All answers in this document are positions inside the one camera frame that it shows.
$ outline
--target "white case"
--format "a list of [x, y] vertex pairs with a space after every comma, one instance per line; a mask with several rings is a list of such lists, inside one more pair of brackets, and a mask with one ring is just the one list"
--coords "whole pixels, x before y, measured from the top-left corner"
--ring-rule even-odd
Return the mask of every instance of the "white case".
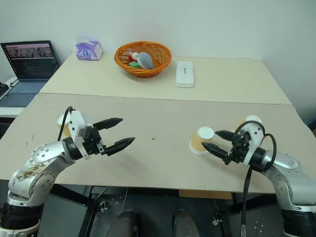
[[176, 69], [176, 86], [193, 87], [193, 64], [192, 62], [180, 61]]

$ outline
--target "laptop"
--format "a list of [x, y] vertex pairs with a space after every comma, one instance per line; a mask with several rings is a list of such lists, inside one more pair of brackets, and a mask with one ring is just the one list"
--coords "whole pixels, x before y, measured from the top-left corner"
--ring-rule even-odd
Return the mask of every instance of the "laptop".
[[59, 68], [49, 40], [1, 43], [18, 82], [0, 107], [26, 107]]

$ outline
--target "robotic arm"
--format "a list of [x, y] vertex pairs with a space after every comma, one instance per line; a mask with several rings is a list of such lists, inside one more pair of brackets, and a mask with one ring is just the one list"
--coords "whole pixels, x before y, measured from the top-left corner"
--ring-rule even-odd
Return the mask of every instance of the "robotic arm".
[[92, 124], [86, 114], [71, 111], [72, 137], [46, 143], [30, 154], [27, 162], [9, 181], [7, 203], [0, 221], [0, 237], [36, 237], [43, 205], [60, 172], [91, 154], [113, 155], [134, 141], [125, 138], [106, 147], [99, 130], [117, 125], [123, 119], [111, 118]]
[[[284, 236], [316, 236], [316, 182], [302, 171], [300, 162], [277, 152], [274, 137], [265, 134], [263, 125], [257, 121], [243, 123], [235, 133], [222, 130], [216, 134], [231, 141], [233, 147], [228, 154], [215, 144], [202, 143], [210, 153], [221, 158], [226, 165], [231, 161], [249, 164], [251, 169], [261, 172], [272, 182], [282, 209]], [[271, 136], [273, 150], [260, 148], [266, 136]], [[243, 226], [241, 236], [245, 236]]]

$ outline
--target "cable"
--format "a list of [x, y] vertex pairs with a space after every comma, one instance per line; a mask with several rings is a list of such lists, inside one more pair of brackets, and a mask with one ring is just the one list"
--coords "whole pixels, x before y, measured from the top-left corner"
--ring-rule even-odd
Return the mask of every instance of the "cable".
[[17, 78], [15, 81], [10, 82], [10, 87], [13, 87], [13, 84], [14, 84], [17, 80], [18, 80], [18, 78]]
[[250, 184], [250, 179], [251, 179], [251, 173], [252, 173], [252, 165], [249, 167], [246, 178], [245, 178], [245, 183], [243, 185], [243, 192], [242, 192], [242, 212], [241, 212], [241, 224], [240, 224], [240, 236], [245, 237], [246, 236], [246, 203], [247, 203], [247, 194], [248, 194], [248, 189], [249, 189], [249, 184]]
[[276, 142], [276, 139], [275, 137], [270, 134], [270, 133], [267, 133], [265, 134], [265, 136], [267, 137], [270, 137], [271, 140], [272, 140], [272, 143], [273, 143], [273, 153], [272, 153], [272, 159], [271, 161], [266, 165], [266, 167], [264, 168], [264, 172], [267, 171], [268, 169], [270, 169], [273, 165], [273, 163], [275, 162], [276, 160], [276, 156], [277, 156], [277, 142]]
[[122, 212], [122, 210], [123, 210], [123, 207], [124, 207], [124, 205], [125, 205], [125, 201], [126, 201], [126, 197], [127, 197], [127, 190], [128, 190], [128, 187], [126, 187], [126, 193], [125, 193], [124, 202], [123, 202], [122, 208], [120, 209], [120, 211], [119, 211], [119, 214], [118, 214], [118, 215], [120, 215], [120, 214], [121, 214], [121, 212]]
[[110, 187], [105, 188], [95, 199], [94, 201], [96, 201], [103, 193], [106, 192], [106, 190], [108, 190]]
[[73, 110], [75, 110], [73, 107], [69, 106], [66, 111], [65, 111], [65, 114], [64, 114], [64, 118], [63, 118], [63, 122], [61, 124], [61, 127], [60, 127], [60, 131], [59, 131], [59, 135], [58, 135], [58, 138], [57, 138], [57, 141], [60, 141], [60, 138], [61, 138], [61, 134], [63, 133], [63, 130], [64, 130], [64, 126], [65, 126], [65, 121], [66, 121], [66, 117], [68, 115], [68, 113], [72, 112]]
[[254, 123], [256, 125], [259, 125], [262, 129], [262, 132], [263, 132], [263, 135], [265, 135], [266, 133], [266, 129], [265, 127], [258, 121], [255, 121], [255, 120], [249, 120], [249, 121], [246, 121], [246, 122], [243, 122], [241, 125], [239, 125], [239, 127], [236, 129], [236, 131], [234, 132], [233, 134], [233, 137], [232, 137], [232, 141], [236, 138], [237, 134], [240, 132], [240, 130], [247, 124], [249, 123]]
[[216, 205], [216, 201], [215, 201], [215, 200], [216, 200], [216, 199], [214, 199], [214, 206], [215, 206], [216, 210], [219, 211], [219, 209], [218, 209], [218, 207], [217, 207], [217, 205]]
[[92, 225], [92, 227], [91, 227], [91, 233], [92, 233], [92, 230], [93, 230], [93, 227], [99, 222], [99, 220], [100, 220], [100, 218], [98, 218], [94, 223], [93, 223], [93, 225]]
[[[266, 130], [264, 128], [264, 126], [257, 121], [254, 120], [250, 120], [250, 121], [246, 121], [244, 123], [242, 123], [234, 132], [233, 137], [232, 137], [232, 141], [236, 138], [236, 136], [238, 135], [238, 133], [240, 132], [240, 130], [247, 124], [249, 123], [254, 123], [257, 124], [261, 127], [263, 135], [265, 137], [269, 136], [272, 140], [273, 143], [273, 154], [272, 154], [272, 158], [271, 161], [266, 165], [266, 167], [264, 168], [263, 172], [267, 171], [268, 169], [270, 169], [273, 165], [273, 163], [276, 160], [276, 156], [277, 156], [277, 142], [274, 138], [274, 136], [270, 133], [266, 134]], [[251, 173], [252, 173], [252, 169], [253, 166], [251, 165], [248, 169], [246, 178], [245, 178], [245, 183], [243, 185], [243, 203], [242, 203], [242, 212], [241, 212], [241, 224], [240, 224], [240, 236], [241, 237], [245, 237], [246, 236], [246, 203], [247, 203], [247, 195], [248, 195], [248, 189], [249, 189], [249, 184], [250, 184], [250, 179], [251, 179]]]

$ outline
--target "laptop screen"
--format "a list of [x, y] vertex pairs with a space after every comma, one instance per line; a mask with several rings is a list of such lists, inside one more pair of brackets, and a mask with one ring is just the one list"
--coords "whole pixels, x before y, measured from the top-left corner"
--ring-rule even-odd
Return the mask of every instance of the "laptop screen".
[[50, 41], [1, 43], [19, 80], [49, 80], [59, 68]]

